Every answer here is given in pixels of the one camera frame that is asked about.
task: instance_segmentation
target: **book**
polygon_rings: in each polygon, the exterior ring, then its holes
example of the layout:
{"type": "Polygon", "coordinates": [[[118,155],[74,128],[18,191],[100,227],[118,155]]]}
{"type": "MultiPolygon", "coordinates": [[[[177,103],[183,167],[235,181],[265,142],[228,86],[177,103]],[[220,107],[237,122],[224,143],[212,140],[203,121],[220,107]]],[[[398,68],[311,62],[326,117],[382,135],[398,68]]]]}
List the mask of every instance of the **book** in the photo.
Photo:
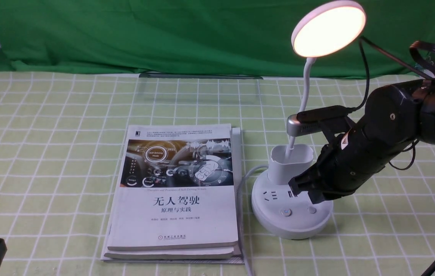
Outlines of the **book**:
{"type": "Polygon", "coordinates": [[[236,262],[240,179],[238,128],[128,127],[101,259],[236,262]]]}

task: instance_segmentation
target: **power button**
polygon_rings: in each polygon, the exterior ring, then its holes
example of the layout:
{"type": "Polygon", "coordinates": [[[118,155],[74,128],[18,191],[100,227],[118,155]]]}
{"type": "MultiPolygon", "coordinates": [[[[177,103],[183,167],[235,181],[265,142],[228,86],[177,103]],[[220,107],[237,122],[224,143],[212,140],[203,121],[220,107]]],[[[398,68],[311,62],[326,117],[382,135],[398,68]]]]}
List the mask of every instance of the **power button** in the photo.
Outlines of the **power button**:
{"type": "Polygon", "coordinates": [[[284,217],[288,217],[291,215],[292,211],[289,208],[282,208],[280,210],[280,213],[284,216],[284,217]]]}

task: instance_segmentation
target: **table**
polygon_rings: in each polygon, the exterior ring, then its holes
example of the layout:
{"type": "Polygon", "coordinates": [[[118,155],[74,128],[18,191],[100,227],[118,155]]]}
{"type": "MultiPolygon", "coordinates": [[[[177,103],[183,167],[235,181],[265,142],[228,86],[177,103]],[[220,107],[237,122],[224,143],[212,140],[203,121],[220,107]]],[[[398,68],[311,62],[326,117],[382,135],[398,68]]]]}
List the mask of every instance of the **table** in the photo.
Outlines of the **table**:
{"type": "MultiPolygon", "coordinates": [[[[410,76],[371,80],[371,90],[410,76]]],[[[364,80],[312,81],[308,109],[357,106],[364,80]]],[[[106,264],[103,243],[128,124],[231,123],[243,128],[244,169],[287,143],[302,80],[139,79],[0,73],[0,275],[244,276],[242,265],[106,264]]],[[[362,110],[352,114],[358,120],[362,110]]],[[[326,139],[298,138],[319,153],[326,139]]],[[[411,152],[394,161],[405,166],[411,152]]],[[[407,171],[386,167],[335,201],[317,237],[270,235],[245,193],[245,243],[257,276],[420,275],[435,258],[435,147],[419,143],[407,171]]]]}

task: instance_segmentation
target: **white cable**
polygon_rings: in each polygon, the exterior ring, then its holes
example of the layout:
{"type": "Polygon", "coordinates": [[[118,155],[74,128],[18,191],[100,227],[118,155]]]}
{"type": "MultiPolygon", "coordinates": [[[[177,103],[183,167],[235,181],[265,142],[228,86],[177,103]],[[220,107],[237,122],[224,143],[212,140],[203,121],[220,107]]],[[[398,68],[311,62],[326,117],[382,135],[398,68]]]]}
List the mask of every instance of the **white cable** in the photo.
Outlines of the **white cable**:
{"type": "Polygon", "coordinates": [[[268,168],[268,165],[259,165],[256,167],[251,168],[246,175],[241,179],[240,185],[238,186],[238,192],[237,192],[237,205],[238,205],[238,243],[240,245],[240,251],[243,256],[243,260],[245,262],[245,268],[248,273],[248,276],[253,276],[253,270],[251,269],[250,263],[248,262],[248,254],[246,253],[245,246],[244,246],[244,223],[243,223],[243,187],[246,184],[246,181],[252,175],[255,171],[261,168],[268,168]]]}

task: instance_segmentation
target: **green cloth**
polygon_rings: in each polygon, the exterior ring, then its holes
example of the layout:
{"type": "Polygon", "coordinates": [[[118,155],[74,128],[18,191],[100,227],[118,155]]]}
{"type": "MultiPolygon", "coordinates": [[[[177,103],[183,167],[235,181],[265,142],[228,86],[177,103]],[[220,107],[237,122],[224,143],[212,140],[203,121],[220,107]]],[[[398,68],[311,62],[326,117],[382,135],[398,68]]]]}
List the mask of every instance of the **green cloth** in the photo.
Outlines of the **green cloth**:
{"type": "MultiPolygon", "coordinates": [[[[302,76],[291,32],[319,0],[0,0],[0,71],[302,76]]],[[[435,42],[435,1],[360,0],[364,35],[411,62],[435,42]]],[[[371,76],[406,73],[365,46],[371,76]]],[[[315,77],[364,77],[356,43],[317,60],[315,77]]]]}

